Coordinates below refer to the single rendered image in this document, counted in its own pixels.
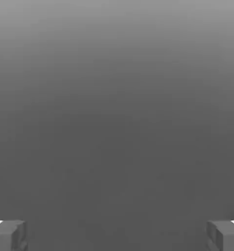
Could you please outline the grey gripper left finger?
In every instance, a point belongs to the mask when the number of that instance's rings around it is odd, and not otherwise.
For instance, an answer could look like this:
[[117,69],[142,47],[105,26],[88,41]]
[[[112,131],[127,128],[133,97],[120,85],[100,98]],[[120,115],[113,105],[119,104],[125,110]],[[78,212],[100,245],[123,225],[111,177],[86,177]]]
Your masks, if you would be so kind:
[[28,251],[26,221],[0,220],[0,251]]

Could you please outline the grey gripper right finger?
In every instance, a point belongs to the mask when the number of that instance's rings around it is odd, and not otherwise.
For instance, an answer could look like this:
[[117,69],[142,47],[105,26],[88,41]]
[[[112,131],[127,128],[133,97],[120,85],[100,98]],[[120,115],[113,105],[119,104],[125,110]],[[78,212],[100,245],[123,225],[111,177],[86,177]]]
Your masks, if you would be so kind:
[[206,251],[234,251],[234,220],[207,221]]

